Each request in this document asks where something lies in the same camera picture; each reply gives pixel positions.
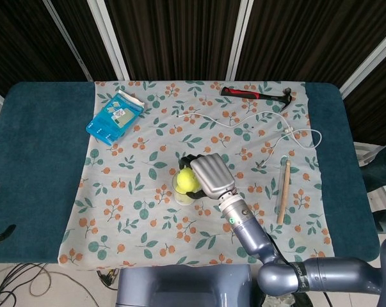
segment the clear plastic cup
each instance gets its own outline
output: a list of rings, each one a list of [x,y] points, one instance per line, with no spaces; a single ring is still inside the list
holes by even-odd
[[[182,194],[175,190],[175,188],[177,187],[177,176],[179,173],[180,171],[176,172],[172,180],[174,199],[178,204],[182,206],[188,206],[191,205],[195,200],[193,198],[188,197],[187,194]]]

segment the hammer head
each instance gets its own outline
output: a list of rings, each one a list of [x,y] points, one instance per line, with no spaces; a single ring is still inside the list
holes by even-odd
[[[281,102],[283,102],[285,105],[283,106],[283,108],[281,109],[281,112],[287,107],[289,106],[289,104],[291,103],[292,101],[292,96],[291,96],[291,89],[290,88],[286,88],[283,90],[283,93],[284,93],[284,100],[280,100]]]

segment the tennis ball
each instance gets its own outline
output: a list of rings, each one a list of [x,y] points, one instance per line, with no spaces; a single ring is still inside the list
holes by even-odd
[[[181,188],[179,187],[179,185],[177,185],[177,186],[175,187],[175,190],[176,190],[178,193],[180,193],[180,194],[186,194],[186,193],[187,193],[185,190],[181,189]]]
[[[197,178],[194,179],[194,190],[198,191],[201,188],[200,182],[198,182]]]
[[[177,175],[177,185],[186,192],[194,190],[195,180],[194,172],[191,168],[184,168]]]

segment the black cable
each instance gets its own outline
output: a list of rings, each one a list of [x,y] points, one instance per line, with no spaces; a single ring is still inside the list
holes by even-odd
[[[40,268],[39,272],[36,273],[36,275],[35,275],[33,278],[29,279],[28,281],[25,281],[24,283],[20,283],[20,284],[17,285],[15,288],[13,288],[11,291],[9,291],[9,294],[8,294],[8,295],[5,297],[5,299],[1,302],[0,306],[2,306],[2,304],[3,304],[3,303],[11,296],[11,294],[13,294],[13,292],[14,292],[16,289],[18,289],[20,286],[23,286],[23,285],[25,285],[25,284],[27,284],[27,283],[33,281],[36,277],[38,277],[38,275],[42,272],[42,270],[44,270],[44,267],[46,266],[46,264],[45,264],[43,267],[40,266],[40,265],[42,265],[42,264],[29,264],[29,265],[31,265],[31,267],[27,268],[25,271],[22,271],[22,272],[21,272],[20,274],[18,274],[16,277],[14,277],[12,280],[10,280],[9,283],[6,284],[6,287],[9,286],[12,282],[14,282],[19,276],[25,274],[26,272],[28,272],[28,271],[31,270],[31,269],[34,269],[35,267],[39,267],[39,268]]]
[[[14,294],[14,291],[18,289],[20,286],[25,285],[26,283],[29,283],[33,281],[44,269],[46,265],[41,267],[42,264],[17,264],[4,278],[2,283],[0,284],[0,296],[2,294],[7,294],[7,296],[0,302],[0,307],[8,300],[10,296],[14,299],[13,306],[16,306],[17,298]],[[23,282],[16,287],[14,287],[12,290],[5,290],[7,287],[9,287],[17,278],[19,278],[22,274],[25,274],[31,269],[34,269],[35,267],[40,267],[39,272],[31,279],[29,279],[26,282]]]
[[[323,293],[323,295],[325,295],[325,297],[326,297],[326,300],[328,301],[328,305],[329,305],[329,307],[334,307],[333,305],[332,305],[332,302],[331,302],[331,300],[329,299],[329,296],[328,296],[328,294],[326,293],[326,292],[322,292]]]
[[[111,288],[111,287],[110,287],[111,284],[113,283],[113,280],[114,280],[112,277],[107,276],[107,275],[103,275],[100,271],[97,271],[97,275],[98,275],[100,281],[102,282],[102,284],[103,284],[106,288],[108,288],[108,289],[110,289],[110,290],[112,290],[112,291],[117,291],[117,290],[118,290],[118,289],[115,289],[115,288]]]
[[[284,257],[283,254],[281,253],[280,249],[278,248],[277,243],[275,243],[274,239],[272,239],[272,237],[269,235],[269,233],[266,233],[266,234],[267,234],[267,236],[269,237],[269,239],[270,239],[272,245],[274,245],[274,248],[275,248],[275,250],[277,251],[278,255],[281,257],[282,261],[284,261],[285,264],[292,266],[292,265],[288,262],[288,260],[285,259],[285,257]]]

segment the floor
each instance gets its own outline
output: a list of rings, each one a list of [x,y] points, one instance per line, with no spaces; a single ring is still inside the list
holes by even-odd
[[[386,193],[383,189],[369,193],[368,198],[372,211],[386,208]],[[380,235],[379,238],[380,241],[383,242],[383,240],[386,239],[386,235]],[[371,265],[379,267],[379,257],[372,261]],[[0,264],[0,284],[12,267],[12,264]],[[257,266],[254,266],[252,269],[253,272],[258,271]],[[16,306],[114,307],[117,292],[104,287],[99,281],[96,272],[66,271],[57,264],[49,264],[47,270],[51,272],[50,289],[44,295],[34,296],[44,293],[49,286],[49,278],[46,274],[42,274],[31,284],[30,290],[33,295],[29,293],[29,284],[21,286],[15,291],[17,296]],[[82,286],[58,273],[68,274],[71,278],[82,284]],[[18,280],[16,283],[26,281],[29,277],[33,277],[34,274],[34,272],[32,272],[32,274],[27,273],[25,278]],[[93,301],[91,295],[82,287],[85,287],[89,293],[94,296],[96,303]],[[117,287],[117,280],[112,287]],[[369,294],[329,293],[328,295],[334,307],[374,307],[378,301],[377,295]],[[328,303],[321,292],[309,292],[309,296],[314,306],[328,306]],[[10,298],[2,306],[13,306],[13,299]]]

